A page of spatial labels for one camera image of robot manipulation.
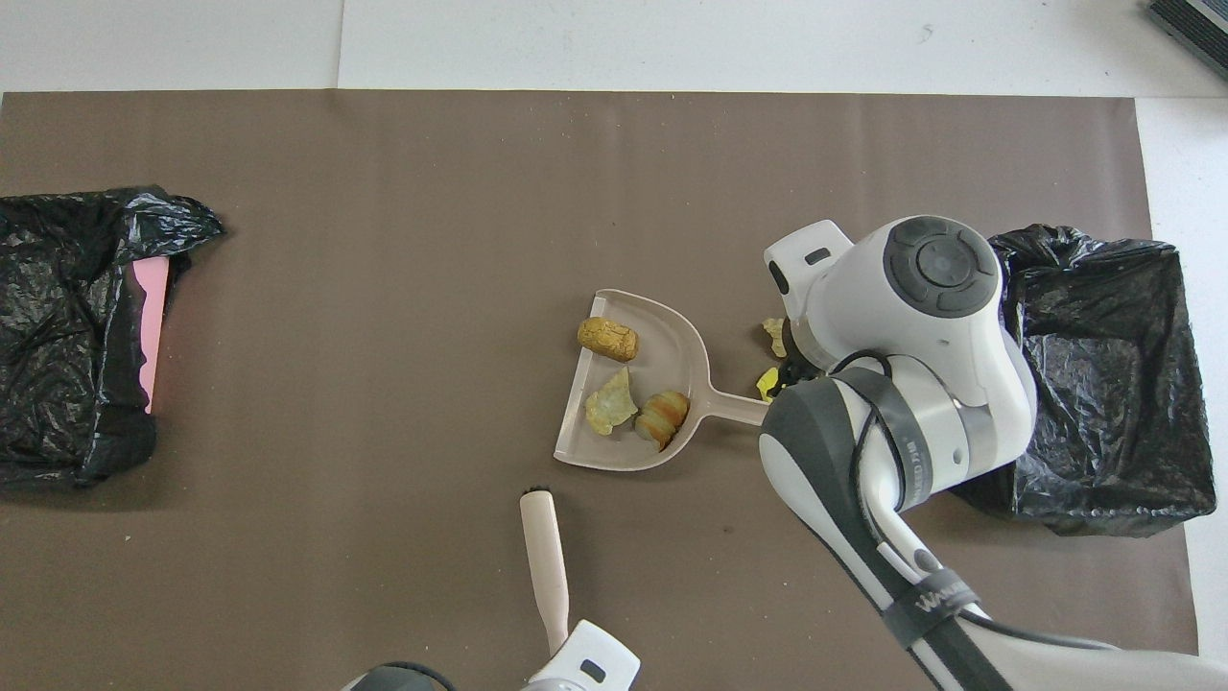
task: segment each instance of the dustpan handle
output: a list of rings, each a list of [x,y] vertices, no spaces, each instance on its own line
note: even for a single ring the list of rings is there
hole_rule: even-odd
[[[706,415],[759,427],[764,422],[764,416],[768,415],[768,404],[755,401],[754,399],[722,394],[713,389],[711,398],[707,400]]]

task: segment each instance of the trash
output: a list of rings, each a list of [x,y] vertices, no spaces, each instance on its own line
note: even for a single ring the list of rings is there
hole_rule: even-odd
[[[655,442],[658,452],[664,450],[686,420],[689,411],[690,399],[684,394],[678,392],[653,394],[635,419],[635,433],[646,442]]]
[[[1176,249],[1032,225],[990,239],[1002,315],[1036,379],[1032,444],[955,487],[1060,535],[1143,538],[1216,507]]]
[[[785,319],[781,318],[766,318],[763,322],[764,330],[771,336],[771,355],[777,358],[783,360],[788,356],[785,351]]]
[[[759,380],[755,382],[755,389],[759,390],[759,398],[769,404],[771,404],[772,399],[776,398],[776,394],[774,394],[772,392],[774,390],[776,393],[780,392],[779,385],[780,385],[779,368],[769,368],[768,372],[759,376]]]
[[[0,198],[0,488],[95,485],[149,460],[131,263],[223,232],[157,187]]]
[[[620,363],[629,363],[640,353],[640,334],[605,317],[582,320],[576,339],[593,353]]]
[[[593,432],[609,437],[614,428],[631,420],[640,409],[631,401],[631,373],[626,368],[618,371],[585,399],[585,420]]]

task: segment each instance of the black button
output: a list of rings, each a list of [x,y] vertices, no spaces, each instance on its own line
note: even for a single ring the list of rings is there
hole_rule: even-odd
[[[776,287],[780,290],[780,293],[788,295],[788,279],[785,277],[785,272],[780,270],[776,261],[768,261],[768,270],[776,281]]]
[[[580,671],[593,677],[593,681],[596,681],[597,684],[605,681],[605,670],[597,666],[597,663],[594,663],[593,660],[585,660],[580,663]]]
[[[826,247],[819,247],[818,249],[806,255],[806,263],[813,266],[814,264],[822,261],[823,259],[826,259],[830,255],[831,255],[831,249],[828,249]]]
[[[946,223],[936,217],[917,216],[892,228],[892,239],[903,244],[916,244],[933,234],[943,234],[946,230]]]
[[[973,275],[976,255],[957,237],[939,237],[917,250],[917,269],[935,285],[955,287]]]
[[[992,284],[977,280],[963,290],[938,295],[938,308],[944,312],[973,313],[990,301]]]
[[[976,270],[985,275],[993,275],[993,269],[997,266],[997,255],[993,249],[986,247],[980,237],[976,237],[976,231],[971,228],[959,231],[959,238],[971,247],[973,255],[976,257]]]
[[[925,550],[917,550],[916,552],[912,552],[912,563],[915,563],[919,569],[928,573],[933,573],[942,568],[942,565],[938,563],[938,560]]]
[[[892,274],[895,282],[917,302],[925,302],[930,296],[930,284],[921,277],[917,270],[909,265],[906,254],[895,253],[892,255]]]

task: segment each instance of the food scrap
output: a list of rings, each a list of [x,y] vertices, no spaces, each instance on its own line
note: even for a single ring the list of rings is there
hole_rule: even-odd
[[[771,335],[771,352],[777,358],[783,358],[785,352],[785,319],[764,319],[764,330]]]
[[[772,389],[776,389],[777,384],[780,384],[780,371],[771,368],[765,372],[763,377],[759,378],[759,382],[755,383],[755,389],[759,390],[759,398],[771,404],[771,400],[775,399],[771,392]]]
[[[626,422],[636,410],[631,401],[631,373],[626,368],[585,400],[585,420],[602,437],[614,432],[614,427]]]
[[[580,323],[576,339],[598,356],[626,363],[640,352],[640,334],[629,325],[605,317],[588,317]]]
[[[635,419],[635,432],[648,442],[656,442],[661,452],[674,438],[688,411],[690,400],[686,396],[677,392],[655,394]]]

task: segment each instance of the gray band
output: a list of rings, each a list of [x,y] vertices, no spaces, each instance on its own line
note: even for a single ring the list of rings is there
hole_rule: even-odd
[[[904,486],[896,512],[911,509],[930,498],[933,488],[933,463],[921,425],[907,401],[885,376],[865,368],[850,368],[831,376],[847,384],[882,421],[888,447],[903,475]]]
[[[883,623],[905,649],[976,603],[976,593],[950,569],[932,573],[883,611]]]

